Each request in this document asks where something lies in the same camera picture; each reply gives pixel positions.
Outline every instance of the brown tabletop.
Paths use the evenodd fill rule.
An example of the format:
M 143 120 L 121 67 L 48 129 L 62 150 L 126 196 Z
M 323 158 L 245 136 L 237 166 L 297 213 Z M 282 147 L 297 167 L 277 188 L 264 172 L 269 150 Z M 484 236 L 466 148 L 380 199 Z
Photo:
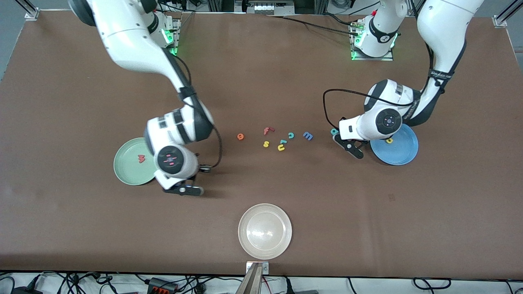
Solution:
M 258 15 L 194 15 L 179 55 L 224 150 L 199 176 L 205 195 L 187 197 L 155 181 L 127 186 L 112 168 L 148 119 L 181 106 L 168 80 L 115 65 L 96 29 L 71 12 L 42 12 L 0 83 L 0 268 L 242 274 L 253 258 L 238 222 L 267 202 L 293 228 L 273 275 L 523 279 L 523 79 L 505 29 L 473 19 L 447 93 L 414 128 L 413 162 L 389 166 L 369 148 L 357 160 L 332 141 L 326 89 L 366 92 L 384 78 L 423 87 L 428 57 L 415 20 L 401 33 L 393 62 L 351 61 L 346 35 Z M 362 104 L 345 93 L 327 99 L 334 119 L 361 114 Z M 276 132 L 264 136 L 269 126 Z M 296 137 L 279 152 L 288 132 Z M 189 148 L 213 163 L 217 139 Z

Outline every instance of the plate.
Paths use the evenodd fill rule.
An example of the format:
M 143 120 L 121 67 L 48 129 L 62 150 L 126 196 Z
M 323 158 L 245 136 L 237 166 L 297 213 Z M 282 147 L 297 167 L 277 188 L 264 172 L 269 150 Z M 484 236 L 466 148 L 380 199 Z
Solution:
M 116 177 L 127 185 L 143 185 L 154 178 L 156 166 L 145 138 L 135 138 L 118 149 L 113 162 Z
M 249 208 L 238 225 L 240 244 L 250 256 L 267 260 L 282 254 L 292 238 L 291 221 L 283 209 L 262 203 Z
M 404 165 L 418 154 L 418 138 L 409 126 L 401 125 L 392 139 L 390 144 L 385 140 L 370 141 L 372 151 L 381 161 L 390 165 Z

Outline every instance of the wire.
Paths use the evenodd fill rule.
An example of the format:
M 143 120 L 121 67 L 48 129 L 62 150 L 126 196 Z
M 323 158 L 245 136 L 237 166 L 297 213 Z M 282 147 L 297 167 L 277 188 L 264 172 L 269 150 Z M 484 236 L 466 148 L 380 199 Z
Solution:
M 196 12 L 196 10 L 192 10 L 192 9 L 182 9 L 182 8 L 178 8 L 178 7 L 171 6 L 171 5 L 167 4 L 167 1 L 158 1 L 158 3 L 160 4 L 160 7 L 161 7 L 162 5 L 165 5 L 165 6 L 169 7 L 169 8 L 176 9 L 176 10 L 180 10 L 180 11 Z
M 140 281 L 145 282 L 145 279 L 140 278 L 139 275 L 136 275 L 136 274 L 135 274 L 135 276 L 136 276 L 136 278 L 138 278 Z
M 372 6 L 376 5 L 376 4 L 379 4 L 379 3 L 380 3 L 380 2 L 378 1 L 378 2 L 376 2 L 376 3 L 374 3 L 374 4 L 371 4 L 371 5 L 369 5 L 369 6 L 365 6 L 364 8 L 362 8 L 362 9 L 358 9 L 358 10 L 356 10 L 355 12 L 351 12 L 351 13 L 349 13 L 349 14 L 347 14 L 347 15 L 353 15 L 353 14 L 355 14 L 355 13 L 358 13 L 358 12 L 364 10 L 364 9 L 370 8 L 370 7 L 372 7 Z M 347 8 L 346 10 L 344 10 L 344 11 L 342 11 L 342 12 L 338 12 L 337 15 L 340 15 L 340 14 L 344 13 L 345 11 L 347 11 L 347 10 L 349 10 L 349 9 L 350 9 L 350 8 Z
M 187 66 L 187 64 L 178 56 L 174 55 L 174 57 L 179 60 L 184 66 L 185 66 L 185 70 L 187 71 L 187 75 L 189 76 L 189 84 L 192 85 L 192 80 L 191 80 L 191 71 L 189 70 L 189 67 Z M 216 161 L 216 163 L 214 165 L 211 165 L 211 168 L 215 168 L 217 167 L 220 162 L 222 161 L 222 157 L 223 157 L 223 142 L 222 142 L 222 136 L 220 135 L 220 132 L 218 131 L 218 128 L 209 120 L 209 118 L 207 117 L 207 115 L 204 113 L 204 111 L 200 110 L 200 109 L 196 109 L 193 105 L 191 104 L 188 104 L 187 102 L 183 101 L 182 102 L 189 106 L 190 108 L 192 108 L 194 111 L 197 111 L 198 113 L 200 113 L 200 115 L 202 115 L 202 117 L 205 118 L 205 120 L 207 121 L 207 123 L 211 124 L 212 125 L 212 129 L 216 132 L 216 136 L 218 137 L 218 160 Z
M 11 286 L 11 292 L 9 292 L 9 293 L 13 293 L 13 291 L 15 290 L 15 279 L 13 279 L 13 277 L 3 277 L 0 279 L 0 281 L 5 280 L 5 279 L 11 280 L 11 282 L 13 283 L 13 285 Z
M 243 280 L 240 280 L 240 279 L 236 279 L 236 278 L 222 278 L 222 277 L 214 277 L 215 279 L 218 279 L 218 280 L 224 280 L 224 281 L 227 281 L 227 280 L 235 280 L 235 281 L 239 281 L 239 282 L 242 282 Z
M 186 294 L 186 293 L 189 293 L 191 292 L 194 288 L 198 287 L 199 285 L 203 285 L 205 283 L 207 283 L 208 281 L 212 280 L 212 279 L 215 279 L 215 277 L 211 277 L 211 278 L 208 278 L 207 280 L 203 281 L 203 282 L 198 282 L 196 283 L 196 286 L 190 288 L 189 290 L 185 291 L 185 292 L 182 292 L 181 294 Z
M 510 286 L 510 284 L 508 283 L 508 281 L 505 281 L 505 283 L 507 283 L 507 286 L 508 286 L 508 288 L 510 289 L 510 294 L 514 294 L 514 292 L 512 292 L 512 287 Z
M 421 287 L 421 286 L 419 286 L 419 285 L 416 283 L 416 280 L 422 280 L 425 284 L 427 284 L 428 287 Z M 452 285 L 452 280 L 451 280 L 451 279 L 443 279 L 443 280 L 445 280 L 445 281 L 447 281 L 447 282 L 449 282 L 449 283 L 446 284 L 446 285 L 443 286 L 443 287 L 433 287 L 433 286 L 431 286 L 431 285 L 429 284 L 429 282 L 428 282 L 426 279 L 424 279 L 424 278 L 414 278 L 414 279 L 412 279 L 412 281 L 414 282 L 414 285 L 416 286 L 416 288 L 418 288 L 419 290 L 423 290 L 423 291 L 425 291 L 425 290 L 430 290 L 430 293 L 431 293 L 431 294 L 434 294 L 434 290 L 445 290 L 445 289 L 449 288 L 450 285 Z
M 353 281 L 350 280 L 350 277 L 347 277 L 347 279 L 349 279 L 350 289 L 353 291 L 354 294 L 357 294 L 356 290 L 354 290 Z
M 38 274 L 38 276 L 34 277 L 33 280 L 27 285 L 26 289 L 29 290 L 29 292 L 32 292 L 35 289 L 36 283 L 38 282 L 38 278 L 41 275 L 42 274 Z
M 294 294 L 294 290 L 292 289 L 291 280 L 288 277 L 285 277 L 285 281 L 287 282 L 287 294 Z
M 269 290 L 269 294 L 272 294 L 272 292 L 270 291 L 270 287 L 269 287 L 269 283 L 267 282 L 267 279 L 265 279 L 265 277 L 262 277 L 263 278 L 263 282 L 265 282 L 265 285 L 267 285 L 267 290 Z
M 56 292 L 56 294 L 61 294 L 62 293 L 62 287 L 64 286 L 65 281 L 67 280 L 66 277 L 64 277 L 64 276 L 62 276 L 62 277 L 63 277 L 62 283 L 60 284 L 60 287 L 58 288 L 58 291 Z
M 347 35 L 352 35 L 352 36 L 357 36 L 358 34 L 355 33 L 355 32 L 349 32 L 349 31 L 342 31 L 342 30 L 337 30 L 337 29 L 333 29 L 333 28 L 328 28 L 328 27 L 324 27 L 324 26 L 320 26 L 320 25 L 316 25 L 316 24 L 312 24 L 310 22 L 306 22 L 306 21 L 303 21 L 303 20 L 298 20 L 298 19 L 294 19 L 294 18 L 288 18 L 288 17 L 282 17 L 283 19 L 287 19 L 287 20 L 292 20 L 292 21 L 296 21 L 296 22 L 300 22 L 302 24 L 305 24 L 305 25 L 309 25 L 309 26 L 313 26 L 313 27 L 316 27 L 316 28 L 320 28 L 320 29 L 324 29 L 324 30 L 329 30 L 329 31 L 335 31 L 335 32 L 340 32 L 340 33 L 345 33 Z
M 339 19 L 337 16 L 335 16 L 334 14 L 329 13 L 329 12 L 325 12 L 325 13 L 323 13 L 323 15 L 328 15 L 328 16 L 334 18 L 337 22 L 339 22 L 342 25 L 350 26 L 350 24 L 351 24 L 350 22 L 346 22 L 346 21 Z
M 192 85 L 191 71 L 189 70 L 187 63 L 185 63 L 185 61 L 183 61 L 180 57 L 178 57 L 176 55 L 173 55 L 173 56 L 174 56 L 174 58 L 178 59 L 185 66 L 185 71 L 187 72 L 187 75 L 189 76 L 189 84 Z
M 103 289 L 105 286 L 108 286 L 108 285 L 109 285 L 109 284 L 103 284 L 103 285 L 100 287 L 100 292 L 99 292 L 99 294 L 101 294 L 102 289 Z
M 327 107 L 325 106 L 325 95 L 329 92 L 347 92 L 347 93 L 352 93 L 352 94 L 358 94 L 358 95 L 361 95 L 361 96 L 365 96 L 365 97 L 369 97 L 369 98 L 373 98 L 373 99 L 376 99 L 378 101 L 381 101 L 381 102 L 385 102 L 387 104 L 390 104 L 390 105 L 393 105 L 393 106 L 398 106 L 398 107 L 403 107 L 403 106 L 410 106 L 412 105 L 412 102 L 411 103 L 408 103 L 408 104 L 398 104 L 398 103 L 394 103 L 394 102 L 390 102 L 390 101 L 387 101 L 385 99 L 382 99 L 380 97 L 376 97 L 376 96 L 372 96 L 372 95 L 369 95 L 369 94 L 365 94 L 365 93 L 362 93 L 362 92 L 358 92 L 358 91 L 352 91 L 352 90 L 347 90 L 347 89 L 328 89 L 327 91 L 323 92 L 323 111 L 325 112 L 325 118 L 327 119 L 327 122 L 333 127 L 335 128 L 336 130 L 338 130 L 338 127 L 335 126 L 331 120 L 328 118 L 328 115 L 327 115 Z
M 196 13 L 196 12 L 191 12 L 191 13 L 189 14 L 189 16 L 187 17 L 187 19 L 186 19 L 184 22 L 181 23 L 180 30 L 181 30 L 181 28 L 184 27 L 184 25 L 185 25 L 185 24 L 186 24 L 186 23 L 191 19 L 191 16 L 193 16 L 195 13 Z

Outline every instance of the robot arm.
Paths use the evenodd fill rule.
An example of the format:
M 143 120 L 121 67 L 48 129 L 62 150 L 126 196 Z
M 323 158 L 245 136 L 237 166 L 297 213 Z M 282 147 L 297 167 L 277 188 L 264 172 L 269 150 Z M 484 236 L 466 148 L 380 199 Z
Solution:
M 463 55 L 467 26 L 482 3 L 483 0 L 427 0 L 417 24 L 422 38 L 434 52 L 436 63 L 429 70 L 425 87 L 420 92 L 392 80 L 378 82 L 369 95 L 380 100 L 367 97 L 364 114 L 341 120 L 340 138 L 387 139 L 402 123 L 417 126 L 427 121 Z
M 201 195 L 203 189 L 185 185 L 199 170 L 196 156 L 183 145 L 209 137 L 214 128 L 211 114 L 198 99 L 168 47 L 174 42 L 173 20 L 156 12 L 156 0 L 69 0 L 81 21 L 94 25 L 111 59 L 136 72 L 166 76 L 184 107 L 149 120 L 144 137 L 154 154 L 156 180 L 166 192 Z

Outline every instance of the blue plate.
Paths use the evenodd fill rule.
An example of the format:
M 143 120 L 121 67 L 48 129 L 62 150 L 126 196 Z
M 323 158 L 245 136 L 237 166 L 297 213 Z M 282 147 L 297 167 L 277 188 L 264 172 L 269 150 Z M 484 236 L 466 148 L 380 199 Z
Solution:
M 418 138 L 407 125 L 402 125 L 392 136 L 388 144 L 385 140 L 372 140 L 370 146 L 381 161 L 390 165 L 404 165 L 411 162 L 418 154 Z

